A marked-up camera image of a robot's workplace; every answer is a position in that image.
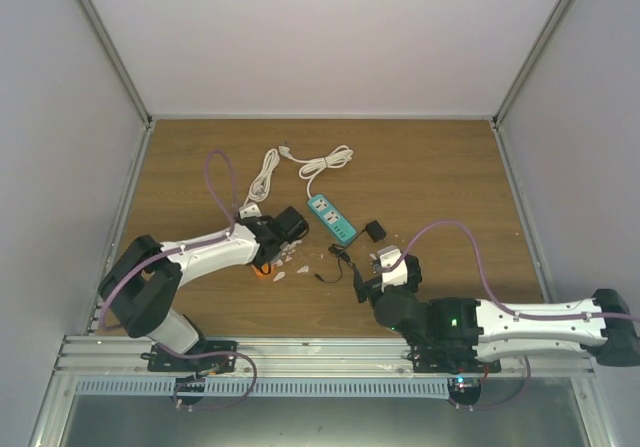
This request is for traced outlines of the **orange power strip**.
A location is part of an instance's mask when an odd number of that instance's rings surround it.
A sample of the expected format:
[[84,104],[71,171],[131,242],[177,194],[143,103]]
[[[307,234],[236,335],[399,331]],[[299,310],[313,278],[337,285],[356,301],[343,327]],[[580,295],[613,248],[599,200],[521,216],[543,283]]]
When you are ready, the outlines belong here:
[[252,265],[252,269],[258,278],[268,278],[273,272],[271,264],[263,264],[260,267]]

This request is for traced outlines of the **teal power strip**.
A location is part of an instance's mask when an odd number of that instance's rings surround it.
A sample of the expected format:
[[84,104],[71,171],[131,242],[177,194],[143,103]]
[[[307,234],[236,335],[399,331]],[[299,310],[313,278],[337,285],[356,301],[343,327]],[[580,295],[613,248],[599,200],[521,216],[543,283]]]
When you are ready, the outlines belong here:
[[307,204],[339,245],[346,246],[356,238],[356,229],[324,195],[311,197]]

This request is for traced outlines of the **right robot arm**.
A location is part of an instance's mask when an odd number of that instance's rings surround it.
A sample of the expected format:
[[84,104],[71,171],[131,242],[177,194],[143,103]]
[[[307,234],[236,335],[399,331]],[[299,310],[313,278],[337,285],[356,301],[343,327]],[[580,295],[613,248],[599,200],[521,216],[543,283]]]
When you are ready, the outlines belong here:
[[499,304],[488,299],[417,299],[422,272],[414,256],[399,268],[384,267],[399,251],[373,262],[376,277],[354,275],[356,298],[368,303],[376,322],[399,334],[415,371],[499,371],[508,357],[567,355],[592,357],[606,367],[636,367],[639,336],[627,304],[613,289],[556,304]]

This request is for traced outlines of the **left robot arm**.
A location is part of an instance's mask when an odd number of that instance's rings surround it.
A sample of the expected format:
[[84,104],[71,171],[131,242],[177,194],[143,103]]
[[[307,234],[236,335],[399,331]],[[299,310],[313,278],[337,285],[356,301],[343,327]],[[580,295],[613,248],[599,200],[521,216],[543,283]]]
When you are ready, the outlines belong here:
[[201,331],[173,309],[180,288],[235,266],[268,274],[283,249],[303,238],[308,222],[295,208],[279,215],[236,217],[218,232],[183,241],[136,238],[99,284],[103,310],[111,311],[131,338],[147,337],[185,371],[198,369],[210,352]]

